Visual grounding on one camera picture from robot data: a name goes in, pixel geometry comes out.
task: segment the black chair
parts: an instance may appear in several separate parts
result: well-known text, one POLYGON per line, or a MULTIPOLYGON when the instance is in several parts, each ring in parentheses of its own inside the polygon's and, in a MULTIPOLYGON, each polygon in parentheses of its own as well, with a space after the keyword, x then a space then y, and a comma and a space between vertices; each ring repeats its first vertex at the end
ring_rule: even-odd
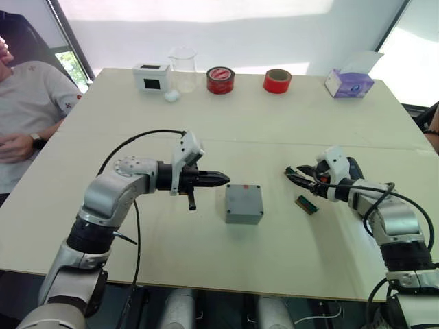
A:
POLYGON ((14 55, 9 66, 39 60, 56 67, 74 83, 47 43, 24 16, 0 10, 0 36, 5 39, 14 55))
POLYGON ((438 107, 439 102, 434 104, 432 107, 426 109, 423 113, 415 117, 413 120, 418 125, 419 129, 422 131, 426 130, 428 128, 428 125, 431 123, 431 120, 433 119, 434 112, 436 111, 436 108, 438 107))

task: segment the clear plastic cup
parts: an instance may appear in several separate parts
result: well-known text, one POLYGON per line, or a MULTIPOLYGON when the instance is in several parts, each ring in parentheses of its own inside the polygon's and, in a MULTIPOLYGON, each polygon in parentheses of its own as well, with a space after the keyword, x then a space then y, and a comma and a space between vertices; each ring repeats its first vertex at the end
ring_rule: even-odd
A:
POLYGON ((172 63, 174 84, 181 93, 190 93, 197 87, 195 69, 196 55, 196 51, 188 47, 173 48, 169 54, 172 63))

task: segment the white table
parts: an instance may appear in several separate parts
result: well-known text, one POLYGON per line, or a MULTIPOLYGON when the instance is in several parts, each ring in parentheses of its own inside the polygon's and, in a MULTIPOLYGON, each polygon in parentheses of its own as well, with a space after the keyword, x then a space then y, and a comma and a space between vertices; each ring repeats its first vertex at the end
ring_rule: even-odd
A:
MULTIPOLYGON (((78 134, 67 128, 72 128, 69 119, 0 209, 2 269, 47 272, 100 163, 129 137, 78 134)), ((175 142, 168 136, 147 137, 117 156, 136 154, 169 162, 175 142)), ((199 168, 222 171, 233 184, 261 185, 265 214, 257 226, 226 224, 224 186, 197 189, 195 212, 187 210, 186 197, 170 197, 165 191, 139 197, 140 283, 347 300, 368 297, 384 277, 385 267, 361 221, 347 204, 313 197, 283 175, 288 165, 315 163, 315 156, 326 147, 211 140, 204 146, 199 168), (306 215, 294 203, 300 194, 320 210, 306 215)), ((357 159, 368 179, 395 182, 400 193, 417 200, 432 219, 439 218, 439 161, 434 152, 344 150, 357 159)), ((423 218, 419 219, 428 236, 423 218)), ((439 232, 437 220, 434 226, 439 232)), ((133 212, 121 232, 136 238, 133 212)), ((438 257, 436 248, 433 258, 438 257)), ((106 266, 109 279, 130 282, 135 258, 136 247, 116 239, 106 266)))
POLYGON ((323 77, 293 76, 287 93, 263 87, 263 75, 236 75, 235 89, 214 95, 199 86, 167 103, 135 88, 131 70, 104 69, 60 128, 62 132, 136 134, 193 130, 203 140, 384 149, 431 149, 387 86, 377 80, 363 99, 334 99, 323 77))

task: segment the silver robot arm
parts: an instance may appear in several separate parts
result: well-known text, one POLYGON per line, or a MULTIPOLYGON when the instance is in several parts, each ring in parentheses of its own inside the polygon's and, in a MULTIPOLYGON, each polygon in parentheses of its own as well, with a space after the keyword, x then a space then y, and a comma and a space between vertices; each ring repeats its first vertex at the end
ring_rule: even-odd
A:
MULTIPOLYGON (((327 149, 317 161, 314 167, 298 167, 303 173, 312 175, 312 181, 290 167, 285 175, 315 195, 333 202, 348 202, 361 217, 383 193, 352 186, 388 189, 386 184, 365 180, 358 164, 353 158, 347 158, 341 147, 327 149)), ((388 268, 385 276, 390 287, 398 291, 387 300, 391 325, 394 328, 439 326, 439 269, 431 261, 414 211, 398 197, 389 195, 368 216, 368 222, 388 268)))
POLYGON ((134 200, 155 190, 188 196, 195 210, 193 188, 220 186, 229 178, 216 171, 198 171, 204 154, 195 135, 187 132, 175 148, 171 164, 128 157, 114 170, 96 177, 88 186, 70 235, 65 239, 40 288, 40 307, 18 329, 85 328, 85 319, 100 305, 108 274, 103 267, 110 246, 134 200))

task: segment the red tape roll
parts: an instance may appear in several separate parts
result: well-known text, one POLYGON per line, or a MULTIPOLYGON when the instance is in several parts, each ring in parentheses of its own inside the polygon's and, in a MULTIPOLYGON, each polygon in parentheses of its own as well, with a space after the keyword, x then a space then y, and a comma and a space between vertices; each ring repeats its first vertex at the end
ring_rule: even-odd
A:
POLYGON ((223 66, 213 67, 207 73, 207 89, 214 94, 226 94, 233 90, 235 72, 223 66))
POLYGON ((272 69, 265 74, 263 87, 270 93, 282 94, 288 90, 291 78, 291 74, 286 70, 272 69))

